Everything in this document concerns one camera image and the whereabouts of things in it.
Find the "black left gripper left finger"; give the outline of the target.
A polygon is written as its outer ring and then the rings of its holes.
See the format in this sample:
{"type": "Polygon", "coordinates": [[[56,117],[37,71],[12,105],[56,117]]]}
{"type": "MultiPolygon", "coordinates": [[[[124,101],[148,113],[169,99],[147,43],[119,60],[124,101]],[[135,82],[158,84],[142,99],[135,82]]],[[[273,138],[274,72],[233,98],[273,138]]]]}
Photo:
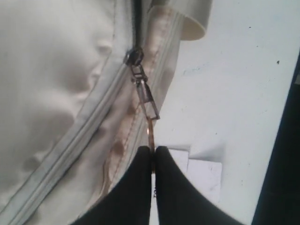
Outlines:
{"type": "Polygon", "coordinates": [[[151,152],[141,146],[117,185],[74,225],[148,225],[151,206],[151,152]]]}

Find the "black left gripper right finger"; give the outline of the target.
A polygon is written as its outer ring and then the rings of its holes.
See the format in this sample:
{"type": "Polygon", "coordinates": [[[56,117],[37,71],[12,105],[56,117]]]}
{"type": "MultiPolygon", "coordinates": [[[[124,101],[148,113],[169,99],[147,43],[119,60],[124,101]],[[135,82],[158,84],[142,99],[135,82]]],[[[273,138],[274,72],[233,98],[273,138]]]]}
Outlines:
{"type": "Polygon", "coordinates": [[[239,225],[189,182],[166,146],[154,155],[160,225],[239,225]]]}

